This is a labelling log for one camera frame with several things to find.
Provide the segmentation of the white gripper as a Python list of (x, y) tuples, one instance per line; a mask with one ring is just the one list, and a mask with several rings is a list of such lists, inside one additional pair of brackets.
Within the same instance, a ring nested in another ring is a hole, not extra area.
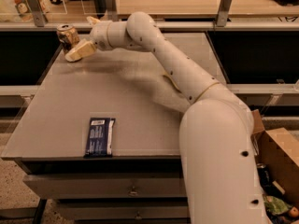
[(100, 21), (95, 17), (88, 16), (88, 23), (93, 27), (90, 32), (90, 39), (80, 40), (76, 46), (65, 54), (65, 58), (69, 62), (76, 62), (84, 57), (90, 56), (96, 52), (96, 48), (100, 50), (113, 50), (108, 41), (108, 28), (112, 21)]

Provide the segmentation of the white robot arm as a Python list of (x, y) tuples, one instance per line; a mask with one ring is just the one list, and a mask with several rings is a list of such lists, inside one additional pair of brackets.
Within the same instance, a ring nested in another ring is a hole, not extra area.
[(66, 53), (69, 62), (99, 49), (148, 51), (188, 99), (179, 150), (191, 223), (268, 224), (249, 108), (167, 40), (150, 15), (135, 12), (127, 21), (88, 21), (90, 37)]

